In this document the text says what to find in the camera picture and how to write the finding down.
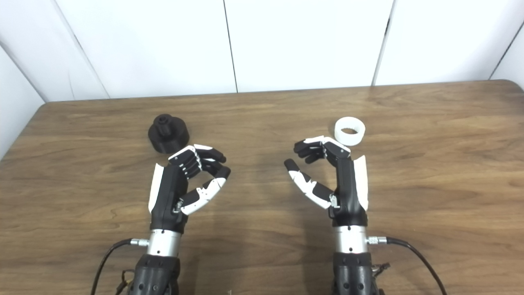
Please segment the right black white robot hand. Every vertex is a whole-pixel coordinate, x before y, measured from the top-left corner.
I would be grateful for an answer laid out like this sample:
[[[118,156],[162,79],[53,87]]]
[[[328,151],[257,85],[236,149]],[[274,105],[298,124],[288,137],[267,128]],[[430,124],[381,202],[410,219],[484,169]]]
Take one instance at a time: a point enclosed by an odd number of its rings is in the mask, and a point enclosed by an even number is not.
[[[364,157],[352,159],[351,150],[333,138],[317,136],[294,144],[293,152],[311,164],[326,159],[336,170],[335,189],[312,180],[293,159],[284,165],[292,181],[309,200],[326,209],[334,227],[368,226],[365,189],[358,189],[357,165],[364,164]]]

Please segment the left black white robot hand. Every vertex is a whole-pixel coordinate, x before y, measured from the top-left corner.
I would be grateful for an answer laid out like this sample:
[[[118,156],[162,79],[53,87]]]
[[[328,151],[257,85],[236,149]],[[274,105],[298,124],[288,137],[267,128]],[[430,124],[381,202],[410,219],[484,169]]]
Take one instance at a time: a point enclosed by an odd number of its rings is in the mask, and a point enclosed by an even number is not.
[[[209,203],[230,176],[225,162],[219,150],[195,144],[170,156],[166,166],[156,164],[148,204],[150,229],[184,234],[188,216]],[[189,190],[189,180],[200,172],[208,172],[212,178]]]

